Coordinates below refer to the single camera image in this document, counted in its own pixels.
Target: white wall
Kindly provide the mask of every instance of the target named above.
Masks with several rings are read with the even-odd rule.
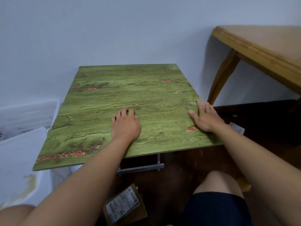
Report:
[[[0,106],[64,99],[78,66],[176,63],[207,98],[221,24],[301,24],[301,0],[0,0]],[[296,98],[240,63],[215,105]]]

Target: dark floor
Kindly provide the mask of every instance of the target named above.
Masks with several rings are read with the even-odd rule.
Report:
[[[245,128],[245,136],[264,146],[271,152],[282,155],[301,144],[299,138],[300,112],[288,114],[292,101],[256,103],[242,107],[216,108],[226,123],[234,122]],[[177,221],[194,189],[204,180],[208,172],[219,170],[235,179],[243,174],[223,145],[161,154],[165,168],[160,172],[147,171],[116,177],[111,196],[134,183],[143,195],[148,217],[133,225],[177,225]],[[156,156],[124,159],[122,168],[155,164]],[[267,214],[260,201],[246,194],[254,225],[275,225],[262,217]]]

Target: wooden table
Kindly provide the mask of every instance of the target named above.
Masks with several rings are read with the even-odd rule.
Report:
[[[142,126],[125,157],[221,144],[195,128],[196,99],[176,64],[80,67],[33,170],[85,163],[111,140],[111,117],[124,107]]]
[[[301,95],[300,26],[217,26],[212,36],[232,49],[213,81],[208,97],[211,105],[240,60]]]

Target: white plastic basket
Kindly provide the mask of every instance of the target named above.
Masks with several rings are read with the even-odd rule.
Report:
[[[50,128],[59,108],[58,101],[0,108],[0,141],[40,127]]]

